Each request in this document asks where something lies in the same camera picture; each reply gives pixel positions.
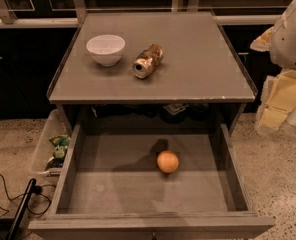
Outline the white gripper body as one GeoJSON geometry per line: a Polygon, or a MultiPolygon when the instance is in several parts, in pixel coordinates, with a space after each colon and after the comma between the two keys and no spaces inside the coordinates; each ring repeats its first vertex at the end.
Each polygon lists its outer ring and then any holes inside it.
{"type": "Polygon", "coordinates": [[[274,24],[270,41],[271,61],[296,69],[296,0],[293,0],[274,24]]]}

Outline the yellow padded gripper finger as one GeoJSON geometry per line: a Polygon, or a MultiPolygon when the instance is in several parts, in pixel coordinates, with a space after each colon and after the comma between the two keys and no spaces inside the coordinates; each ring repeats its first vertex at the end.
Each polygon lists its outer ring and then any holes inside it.
{"type": "Polygon", "coordinates": [[[296,108],[296,70],[284,69],[277,76],[268,76],[257,110],[257,124],[277,130],[296,108]]]}
{"type": "Polygon", "coordinates": [[[259,52],[266,52],[270,50],[271,43],[271,34],[273,28],[270,27],[266,31],[264,31],[260,36],[258,36],[255,40],[250,44],[250,48],[259,52]]]}

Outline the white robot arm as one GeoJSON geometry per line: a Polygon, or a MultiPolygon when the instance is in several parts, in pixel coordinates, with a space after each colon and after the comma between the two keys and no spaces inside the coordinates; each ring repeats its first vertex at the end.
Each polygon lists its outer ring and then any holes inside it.
{"type": "Polygon", "coordinates": [[[257,112],[258,126],[278,129],[285,121],[296,125],[296,0],[250,48],[268,51],[271,62],[282,68],[275,78],[265,82],[257,112]]]}

